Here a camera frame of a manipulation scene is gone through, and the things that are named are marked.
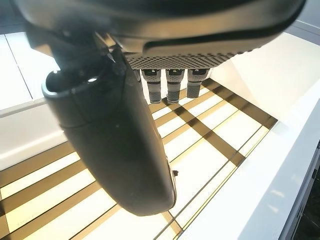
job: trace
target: white panel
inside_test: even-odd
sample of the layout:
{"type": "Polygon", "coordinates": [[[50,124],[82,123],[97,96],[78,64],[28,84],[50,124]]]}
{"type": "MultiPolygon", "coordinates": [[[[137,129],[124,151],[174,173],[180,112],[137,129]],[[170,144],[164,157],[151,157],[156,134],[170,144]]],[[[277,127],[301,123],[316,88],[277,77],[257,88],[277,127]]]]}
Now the white panel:
{"type": "Polygon", "coordinates": [[[175,216],[202,186],[228,161],[217,149],[205,139],[184,152],[170,165],[177,170],[176,180],[177,199],[170,210],[175,216]]]}
{"type": "Polygon", "coordinates": [[[87,235],[84,240],[150,240],[166,225],[167,221],[162,214],[135,216],[122,208],[87,235]]]}
{"type": "Polygon", "coordinates": [[[66,140],[47,104],[0,118],[0,170],[66,140]]]}
{"type": "Polygon", "coordinates": [[[181,117],[177,116],[174,119],[166,122],[165,124],[158,127],[158,132],[162,138],[172,133],[174,130],[180,128],[182,125],[186,124],[181,117]]]}
{"type": "Polygon", "coordinates": [[[164,145],[164,151],[169,162],[182,154],[186,149],[201,139],[201,135],[193,128],[189,128],[170,142],[164,145]]]}
{"type": "Polygon", "coordinates": [[[101,188],[26,237],[25,240],[69,239],[96,220],[114,204],[115,201],[101,188]]]}
{"type": "Polygon", "coordinates": [[[193,215],[202,207],[208,198],[214,193],[219,185],[227,178],[227,176],[235,169],[232,162],[228,162],[216,176],[208,183],[207,186],[195,197],[194,200],[183,210],[176,218],[180,226],[184,227],[193,215]]]}
{"type": "Polygon", "coordinates": [[[215,67],[211,78],[281,120],[320,77],[320,46],[283,33],[215,67]]]}
{"type": "Polygon", "coordinates": [[[31,100],[6,37],[0,35],[0,110],[31,100]]]}
{"type": "Polygon", "coordinates": [[[222,123],[229,116],[234,114],[238,109],[235,106],[232,106],[226,101],[222,101],[214,107],[214,111],[209,115],[201,119],[201,122],[204,123],[208,128],[214,129],[220,123],[222,123]]]}
{"type": "Polygon", "coordinates": [[[256,120],[242,111],[237,111],[213,131],[234,149],[239,150],[260,127],[261,124],[256,120]]]}
{"type": "Polygon", "coordinates": [[[191,113],[193,116],[198,116],[214,105],[218,104],[221,102],[223,99],[219,97],[218,95],[213,95],[209,97],[207,100],[204,100],[203,102],[197,104],[196,106],[190,108],[188,111],[191,113]]]}
{"type": "Polygon", "coordinates": [[[32,49],[24,32],[5,35],[32,98],[43,97],[41,84],[47,75],[59,67],[53,57],[32,49]]]}

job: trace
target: light panel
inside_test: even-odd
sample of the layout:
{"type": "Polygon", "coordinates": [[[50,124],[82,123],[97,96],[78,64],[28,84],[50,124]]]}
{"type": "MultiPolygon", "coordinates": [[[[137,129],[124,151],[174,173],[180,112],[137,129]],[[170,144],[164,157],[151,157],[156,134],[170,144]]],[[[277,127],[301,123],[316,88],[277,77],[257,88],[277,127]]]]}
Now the light panel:
{"type": "Polygon", "coordinates": [[[234,149],[241,146],[261,127],[253,118],[242,111],[237,111],[213,131],[234,149]]]}
{"type": "Polygon", "coordinates": [[[6,214],[9,231],[12,232],[72,194],[93,183],[95,178],[85,169],[57,186],[49,189],[32,200],[6,214]]]}
{"type": "Polygon", "coordinates": [[[228,161],[205,139],[201,139],[170,165],[177,170],[177,199],[170,212],[175,216],[200,188],[228,161]]]}
{"type": "Polygon", "coordinates": [[[64,240],[77,234],[115,204],[101,188],[25,240],[64,240]]]}
{"type": "Polygon", "coordinates": [[[2,199],[5,199],[17,192],[19,192],[22,189],[25,189],[26,187],[40,181],[41,179],[44,179],[45,177],[54,174],[55,172],[65,168],[66,166],[69,166],[76,161],[78,161],[80,157],[76,152],[73,152],[67,156],[64,156],[60,158],[59,160],[48,164],[47,166],[44,166],[0,189],[2,199]]]}
{"type": "Polygon", "coordinates": [[[88,234],[84,240],[150,240],[166,225],[167,221],[162,214],[136,216],[122,208],[88,234]]]}

